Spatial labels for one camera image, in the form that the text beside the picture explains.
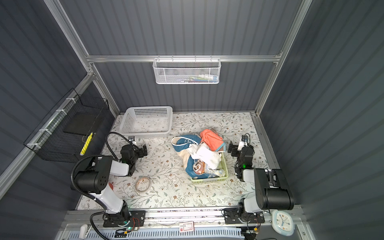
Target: clock hand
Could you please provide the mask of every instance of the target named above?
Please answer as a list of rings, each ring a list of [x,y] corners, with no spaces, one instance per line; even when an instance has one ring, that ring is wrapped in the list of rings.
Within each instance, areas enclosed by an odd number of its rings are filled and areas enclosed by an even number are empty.
[[[280,214],[279,214],[279,216],[280,216],[281,220],[283,221],[283,223],[281,224],[281,226],[283,226],[284,225],[284,220],[283,220],[283,218],[281,217]]]

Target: red object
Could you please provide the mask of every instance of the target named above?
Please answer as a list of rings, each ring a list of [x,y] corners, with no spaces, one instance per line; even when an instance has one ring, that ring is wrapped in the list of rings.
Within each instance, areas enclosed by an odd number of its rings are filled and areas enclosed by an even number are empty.
[[[200,133],[201,141],[209,147],[211,151],[219,151],[223,146],[223,138],[214,133],[210,129],[206,129]]]

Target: aluminum frame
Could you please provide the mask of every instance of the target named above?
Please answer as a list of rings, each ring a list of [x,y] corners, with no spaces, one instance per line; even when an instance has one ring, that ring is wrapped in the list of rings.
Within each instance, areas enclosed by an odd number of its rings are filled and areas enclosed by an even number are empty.
[[[183,207],[183,208],[159,208],[159,209],[133,209],[146,211],[144,226],[142,228],[178,228],[179,222],[194,221],[195,228],[202,227],[246,227],[246,223],[226,225],[224,216],[221,210],[223,207]],[[88,224],[91,214],[99,210],[72,210],[68,211],[64,221],[61,224],[59,232],[55,239],[65,239],[71,230],[78,230],[81,225]],[[291,214],[294,223],[297,226],[297,231],[300,232],[303,240],[315,240],[311,227],[303,213],[300,205],[295,205],[292,210],[287,211]],[[271,215],[268,212],[263,212],[265,223],[262,226],[271,225]],[[101,215],[94,217],[95,225],[100,229],[103,228],[104,220]]]
[[[102,77],[97,71],[96,66],[94,66],[93,64],[87,61],[86,56],[88,56],[88,51],[85,48],[83,42],[81,41],[79,35],[77,34],[74,26],[72,25],[68,15],[65,13],[65,10],[61,5],[60,1],[44,0],[44,2],[45,2],[45,5],[48,7],[49,11],[51,12],[51,14],[53,15],[53,17],[55,18],[57,24],[63,31],[68,42],[71,44],[73,50],[75,51],[77,57],[79,58],[85,70],[87,72],[92,72],[92,73],[95,72],[97,78],[95,79],[95,81],[93,81],[93,83],[99,90],[102,98],[105,98],[108,100],[109,108],[112,114],[115,117],[117,117],[117,115],[120,112],[119,107],[117,106],[115,100],[113,99],[111,93],[109,92],[107,86],[105,85],[105,82],[103,81]]]
[[[277,162],[275,152],[273,151],[271,142],[269,141],[268,135],[264,129],[263,122],[260,116],[257,116],[255,113],[251,113],[251,118],[253,124],[255,125],[257,136],[259,136],[260,144],[263,148],[265,158],[268,162],[270,169],[280,169],[280,165]]]
[[[259,102],[256,105],[255,112],[256,115],[260,115],[260,113],[263,110],[263,107],[266,103],[266,100],[268,99],[269,94],[271,93],[272,87],[275,84],[275,81],[277,77],[279,76],[279,73],[281,71],[281,68],[286,60],[286,57],[293,45],[293,42],[296,38],[297,33],[299,32],[299,29],[301,27],[301,24],[303,23],[303,20],[305,18],[305,15],[308,12],[308,9],[310,8],[312,3],[312,0],[302,0],[300,7],[297,11],[297,14],[295,16],[295,19],[291,25],[291,28],[288,32],[287,38],[284,41],[283,47],[281,48],[281,56],[280,61],[274,66],[272,69],[272,72],[265,84],[265,87],[263,89],[263,92],[260,96]]]
[[[88,73],[82,81],[77,85],[77,87],[72,91],[69,96],[63,101],[63,103],[57,108],[57,110],[63,109],[70,101],[70,98],[75,97],[77,94],[82,94],[85,89],[91,84],[95,75],[93,73]],[[59,111],[55,111],[52,116],[46,121],[42,126],[42,129],[46,128],[51,122],[57,117]],[[31,143],[35,143],[41,136],[42,131],[38,131],[35,136],[32,138]],[[6,168],[6,170],[0,176],[0,199],[5,195],[8,189],[16,181],[17,177],[29,164],[32,158],[35,156],[35,153],[27,147],[24,147],[23,150],[17,155],[17,157],[11,162],[11,164]]]
[[[91,63],[151,63],[154,59],[161,58],[162,61],[218,61],[221,62],[260,62],[267,63],[273,62],[277,63],[280,61],[279,55],[255,55],[255,56],[156,56],[156,55],[147,55],[147,56],[128,56],[128,55],[90,55],[86,56],[86,60]]]

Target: laundry basket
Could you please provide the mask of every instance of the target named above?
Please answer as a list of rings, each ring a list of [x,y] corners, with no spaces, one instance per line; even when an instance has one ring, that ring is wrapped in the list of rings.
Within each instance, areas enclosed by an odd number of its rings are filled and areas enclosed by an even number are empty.
[[[120,133],[136,138],[168,137],[172,126],[172,107],[128,108],[120,124]]]
[[[207,183],[207,182],[213,182],[213,181],[224,181],[225,179],[228,178],[228,168],[227,168],[227,164],[225,163],[225,157],[224,157],[224,153],[222,152],[221,153],[221,161],[218,165],[219,168],[222,168],[225,172],[225,176],[224,177],[211,177],[211,178],[204,178],[204,179],[191,179],[192,183],[193,184],[202,184],[202,183]]]

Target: price tag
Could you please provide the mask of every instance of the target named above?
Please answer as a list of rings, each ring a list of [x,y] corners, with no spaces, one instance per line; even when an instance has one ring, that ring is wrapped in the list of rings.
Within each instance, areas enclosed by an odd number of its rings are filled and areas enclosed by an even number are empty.
[[[179,223],[179,228],[180,228],[179,232],[192,232],[195,230],[193,226],[193,222]]]

